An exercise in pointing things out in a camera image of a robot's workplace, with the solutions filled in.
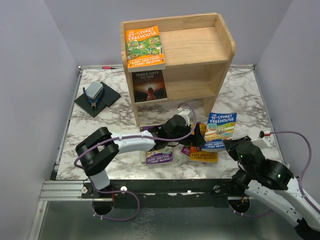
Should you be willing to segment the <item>purple green bottom book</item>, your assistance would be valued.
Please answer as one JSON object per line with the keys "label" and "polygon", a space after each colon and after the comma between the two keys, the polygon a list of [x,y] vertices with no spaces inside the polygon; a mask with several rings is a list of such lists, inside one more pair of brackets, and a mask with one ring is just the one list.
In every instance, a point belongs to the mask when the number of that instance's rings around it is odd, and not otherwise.
{"label": "purple green bottom book", "polygon": [[183,146],[180,152],[188,157],[190,156],[190,148],[187,146]]}

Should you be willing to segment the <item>purple 52-Storey Treehouse book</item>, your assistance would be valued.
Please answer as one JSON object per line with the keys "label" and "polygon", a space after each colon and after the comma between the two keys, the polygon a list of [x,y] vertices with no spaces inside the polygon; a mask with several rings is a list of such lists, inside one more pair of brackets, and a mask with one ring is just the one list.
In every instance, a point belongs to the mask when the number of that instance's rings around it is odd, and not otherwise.
{"label": "purple 52-Storey Treehouse book", "polygon": [[147,166],[165,165],[173,162],[173,148],[164,142],[164,147],[159,150],[141,151],[141,163]]}

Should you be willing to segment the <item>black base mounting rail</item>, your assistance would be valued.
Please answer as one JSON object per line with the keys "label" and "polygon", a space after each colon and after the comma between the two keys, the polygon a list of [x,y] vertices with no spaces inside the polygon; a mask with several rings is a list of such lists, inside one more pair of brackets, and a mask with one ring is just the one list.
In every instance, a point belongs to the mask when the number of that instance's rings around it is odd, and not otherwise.
{"label": "black base mounting rail", "polygon": [[230,178],[111,180],[107,191],[115,193],[99,193],[90,182],[85,182],[83,188],[86,190],[82,199],[106,202],[121,209],[137,206],[134,196],[121,188],[134,193],[141,208],[227,208],[229,200],[240,200],[245,194]]}

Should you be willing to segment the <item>dark Three Days book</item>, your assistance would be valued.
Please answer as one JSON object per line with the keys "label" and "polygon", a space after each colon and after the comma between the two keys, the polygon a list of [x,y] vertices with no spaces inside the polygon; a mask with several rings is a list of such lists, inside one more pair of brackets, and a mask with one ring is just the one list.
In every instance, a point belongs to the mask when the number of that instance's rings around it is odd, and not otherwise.
{"label": "dark Three Days book", "polygon": [[165,81],[161,70],[133,72],[132,83],[136,103],[167,99]]}

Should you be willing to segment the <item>black plastic tray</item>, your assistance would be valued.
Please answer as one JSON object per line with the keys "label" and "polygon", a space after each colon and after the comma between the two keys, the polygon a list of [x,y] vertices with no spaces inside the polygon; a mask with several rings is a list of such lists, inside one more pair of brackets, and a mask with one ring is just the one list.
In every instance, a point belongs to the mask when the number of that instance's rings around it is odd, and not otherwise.
{"label": "black plastic tray", "polygon": [[100,83],[103,88],[95,99],[90,99],[85,92],[85,88],[87,87],[83,87],[82,94],[74,101],[76,105],[93,118],[106,107],[110,108],[121,97],[121,95],[111,87],[103,82]]}

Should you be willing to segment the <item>red marker pen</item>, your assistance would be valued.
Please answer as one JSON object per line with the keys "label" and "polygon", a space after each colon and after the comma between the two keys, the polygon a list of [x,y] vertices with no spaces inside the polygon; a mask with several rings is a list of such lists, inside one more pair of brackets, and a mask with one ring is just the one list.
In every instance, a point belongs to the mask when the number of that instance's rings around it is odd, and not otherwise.
{"label": "red marker pen", "polygon": [[111,66],[102,66],[101,67],[102,70],[116,70],[116,67],[111,67]]}

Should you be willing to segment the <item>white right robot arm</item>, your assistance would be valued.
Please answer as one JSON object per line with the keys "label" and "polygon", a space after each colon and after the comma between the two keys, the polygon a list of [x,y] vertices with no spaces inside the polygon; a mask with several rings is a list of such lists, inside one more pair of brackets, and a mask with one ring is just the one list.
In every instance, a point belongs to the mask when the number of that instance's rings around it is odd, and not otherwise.
{"label": "white right robot arm", "polygon": [[304,240],[320,238],[320,205],[300,189],[298,179],[284,164],[265,158],[248,136],[225,139],[223,144],[229,156],[242,166],[229,184],[234,195],[245,194],[269,207]]}

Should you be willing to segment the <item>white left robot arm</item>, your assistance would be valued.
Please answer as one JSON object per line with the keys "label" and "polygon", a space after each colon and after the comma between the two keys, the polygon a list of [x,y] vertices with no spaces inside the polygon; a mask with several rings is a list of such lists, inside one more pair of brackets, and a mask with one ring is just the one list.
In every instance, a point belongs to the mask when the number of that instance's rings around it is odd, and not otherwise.
{"label": "white left robot arm", "polygon": [[170,142],[202,147],[206,141],[199,123],[192,127],[181,115],[176,114],[165,124],[149,126],[136,135],[111,133],[107,127],[101,127],[79,143],[75,151],[81,163],[79,167],[91,180],[94,193],[103,198],[111,190],[106,167],[117,155],[162,150]]}

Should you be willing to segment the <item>grey tin box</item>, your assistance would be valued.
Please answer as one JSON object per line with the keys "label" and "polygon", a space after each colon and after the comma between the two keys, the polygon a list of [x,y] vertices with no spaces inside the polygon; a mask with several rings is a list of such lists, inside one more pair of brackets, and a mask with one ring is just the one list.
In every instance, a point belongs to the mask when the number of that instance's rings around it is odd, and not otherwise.
{"label": "grey tin box", "polygon": [[85,88],[85,93],[90,99],[95,99],[102,90],[102,88],[103,85],[100,82],[93,81],[87,88]]}

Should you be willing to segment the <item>blue 91-Storey Treehouse book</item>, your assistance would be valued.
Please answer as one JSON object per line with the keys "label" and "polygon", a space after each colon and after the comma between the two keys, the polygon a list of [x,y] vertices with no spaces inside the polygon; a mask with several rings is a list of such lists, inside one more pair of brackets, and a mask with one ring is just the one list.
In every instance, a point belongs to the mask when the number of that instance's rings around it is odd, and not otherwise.
{"label": "blue 91-Storey Treehouse book", "polygon": [[201,150],[209,153],[218,153],[225,150],[223,140],[231,140],[233,137],[237,113],[215,113],[208,116],[204,134],[205,144]]}

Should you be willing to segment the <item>orange 39-Storey Treehouse book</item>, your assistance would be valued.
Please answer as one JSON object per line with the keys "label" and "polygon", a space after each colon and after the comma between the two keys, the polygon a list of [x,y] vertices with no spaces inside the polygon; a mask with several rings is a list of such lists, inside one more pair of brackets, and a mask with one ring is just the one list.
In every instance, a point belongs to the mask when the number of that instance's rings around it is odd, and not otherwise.
{"label": "orange 39-Storey Treehouse book", "polygon": [[128,72],[157,71],[166,68],[157,25],[126,30],[124,36]]}

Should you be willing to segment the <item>wooden bookshelf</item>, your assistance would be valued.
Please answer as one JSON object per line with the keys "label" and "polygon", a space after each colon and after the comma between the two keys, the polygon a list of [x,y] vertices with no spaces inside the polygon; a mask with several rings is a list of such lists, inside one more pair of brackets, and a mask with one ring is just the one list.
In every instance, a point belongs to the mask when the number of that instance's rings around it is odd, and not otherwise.
{"label": "wooden bookshelf", "polygon": [[[128,72],[125,31],[158,26],[165,57],[167,99],[135,102],[132,72]],[[236,43],[219,13],[149,18],[120,23],[121,57],[134,117],[144,105],[198,100],[208,116],[236,52]]]}

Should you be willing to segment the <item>orange 130-Storey Treehouse book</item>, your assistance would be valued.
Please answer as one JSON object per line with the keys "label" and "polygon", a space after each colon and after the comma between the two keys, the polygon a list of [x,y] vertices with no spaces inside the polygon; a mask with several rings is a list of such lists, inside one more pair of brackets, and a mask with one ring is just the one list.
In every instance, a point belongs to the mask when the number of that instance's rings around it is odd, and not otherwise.
{"label": "orange 130-Storey Treehouse book", "polygon": [[[198,122],[197,126],[199,126],[199,132],[201,136],[204,137],[207,125]],[[189,159],[190,161],[194,162],[217,164],[218,154],[213,152],[202,151],[202,147],[190,146]]]}

